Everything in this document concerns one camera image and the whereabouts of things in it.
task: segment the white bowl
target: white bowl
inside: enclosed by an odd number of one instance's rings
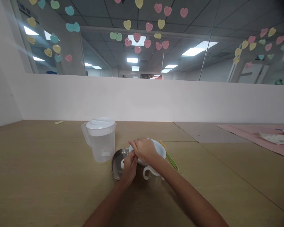
[[[164,147],[162,146],[162,144],[160,144],[156,140],[153,140],[153,139],[150,139],[150,140],[152,140],[154,142],[154,145],[155,145],[155,148],[156,148],[156,151],[158,152],[158,154],[161,155],[165,159],[166,158],[166,151],[165,151]],[[133,150],[133,147],[129,146],[129,152],[131,152],[132,150]],[[148,166],[148,164],[142,162],[141,159],[138,159],[138,163],[141,166]]]

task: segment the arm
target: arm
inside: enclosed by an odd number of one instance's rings
[[[214,207],[156,152],[152,140],[138,139],[130,141],[130,144],[136,155],[154,168],[171,186],[197,226],[228,226]]]
[[[116,208],[120,198],[136,176],[137,161],[138,157],[135,155],[135,152],[130,152],[124,159],[124,170],[120,181],[116,183],[114,188],[92,213],[83,227],[108,226],[110,218],[113,215],[114,209]]]

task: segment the pink cloth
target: pink cloth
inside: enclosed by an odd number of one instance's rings
[[[264,134],[275,134],[281,135],[282,131],[276,130],[282,129],[284,130],[284,125],[217,125],[218,127],[232,132],[240,137],[243,137],[249,141],[252,141],[261,147],[264,147],[268,150],[271,150],[275,153],[281,154],[284,156],[284,145],[278,145],[275,143],[271,143],[265,139],[262,139],[257,132]]]

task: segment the plastic pitcher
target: plastic pitcher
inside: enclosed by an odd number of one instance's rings
[[[114,156],[116,123],[113,119],[96,118],[84,123],[81,128],[97,162],[106,162]]]

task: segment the ceiling light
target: ceiling light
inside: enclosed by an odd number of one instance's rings
[[[35,57],[35,56],[33,56],[33,59],[34,59],[35,61],[44,61],[43,59],[37,58],[37,57]]]
[[[140,66],[132,66],[132,71],[139,71],[140,69]]]
[[[38,33],[34,32],[33,30],[29,29],[28,27],[24,27],[24,31],[27,35],[39,35]]]
[[[168,66],[166,66],[166,68],[175,68],[175,67],[177,67],[178,65],[168,65]]]
[[[146,40],[146,36],[141,36],[139,42],[135,41],[133,35],[128,35],[128,38],[133,42],[132,46],[144,46],[144,41]]]
[[[198,44],[197,46],[195,46],[194,48],[190,48],[188,51],[186,51],[185,53],[182,54],[182,56],[195,56],[199,53],[201,53],[202,51],[206,50],[207,46],[208,48],[216,45],[216,42],[210,42],[208,45],[208,41],[203,41],[200,44]]]
[[[126,58],[128,63],[138,63],[138,58]]]

